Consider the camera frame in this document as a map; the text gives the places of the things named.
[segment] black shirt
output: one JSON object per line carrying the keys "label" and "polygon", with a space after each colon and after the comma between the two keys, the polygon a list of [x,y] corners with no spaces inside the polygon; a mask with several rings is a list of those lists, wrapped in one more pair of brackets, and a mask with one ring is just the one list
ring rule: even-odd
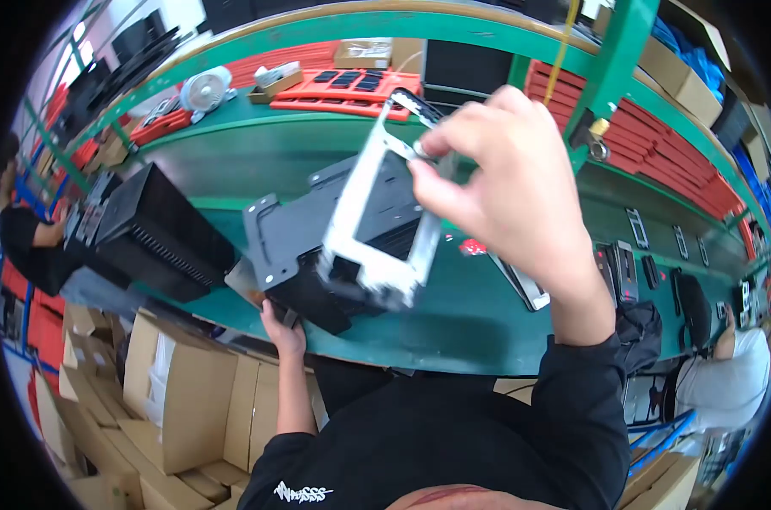
{"label": "black shirt", "polygon": [[35,248],[33,235],[40,223],[50,224],[37,218],[27,207],[5,207],[0,212],[0,244],[11,265],[26,280],[49,296],[55,296],[81,264],[68,256],[61,244],[55,248]]}
{"label": "black shirt", "polygon": [[594,347],[550,346],[532,405],[397,378],[335,413],[317,436],[273,437],[238,508],[382,510],[414,490],[451,484],[562,508],[613,508],[630,461],[619,345],[613,335]]}

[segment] white logo on shirt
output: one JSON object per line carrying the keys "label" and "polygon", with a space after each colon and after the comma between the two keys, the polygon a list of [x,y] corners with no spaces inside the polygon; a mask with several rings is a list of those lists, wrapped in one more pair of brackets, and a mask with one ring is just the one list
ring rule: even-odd
{"label": "white logo on shirt", "polygon": [[317,503],[325,499],[326,495],[330,492],[334,492],[334,490],[326,490],[326,487],[304,487],[300,490],[292,490],[281,481],[275,487],[273,494],[280,496],[281,501],[285,499],[287,503],[292,501],[298,503],[303,503],[304,501],[307,503]]}

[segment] black bag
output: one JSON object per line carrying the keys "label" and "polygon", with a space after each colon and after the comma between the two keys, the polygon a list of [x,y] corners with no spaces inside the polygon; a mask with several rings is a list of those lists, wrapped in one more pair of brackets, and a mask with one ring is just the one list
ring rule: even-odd
{"label": "black bag", "polygon": [[700,282],[690,274],[683,274],[680,268],[672,269],[672,296],[674,313],[684,321],[677,333],[677,343],[681,352],[686,352],[686,329],[689,331],[691,345],[701,350],[711,338],[711,304],[703,294]]}
{"label": "black bag", "polygon": [[652,301],[621,303],[615,312],[615,333],[620,339],[617,357],[626,377],[647,368],[660,357],[663,321]]}

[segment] black pants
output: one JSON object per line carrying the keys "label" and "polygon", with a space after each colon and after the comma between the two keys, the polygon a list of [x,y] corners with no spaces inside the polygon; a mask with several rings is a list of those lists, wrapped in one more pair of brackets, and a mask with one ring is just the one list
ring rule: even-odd
{"label": "black pants", "polygon": [[[405,377],[395,374],[393,371],[386,371],[379,366],[341,362],[323,356],[311,357],[309,365],[314,369],[314,375],[318,380],[329,418],[352,402],[374,393],[390,383],[394,377]],[[450,388],[452,391],[486,394],[493,391],[496,380],[496,377],[491,375],[445,374],[427,371],[417,371],[412,377],[443,380],[446,388]]]}

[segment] white shirt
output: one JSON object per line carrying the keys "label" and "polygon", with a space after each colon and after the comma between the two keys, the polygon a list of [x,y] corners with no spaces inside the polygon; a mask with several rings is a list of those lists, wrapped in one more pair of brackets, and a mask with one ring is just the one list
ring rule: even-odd
{"label": "white shirt", "polygon": [[677,377],[674,415],[697,410],[688,433],[741,428],[762,403],[770,371],[771,352],[765,332],[759,328],[737,331],[732,359],[695,357],[683,363]]}

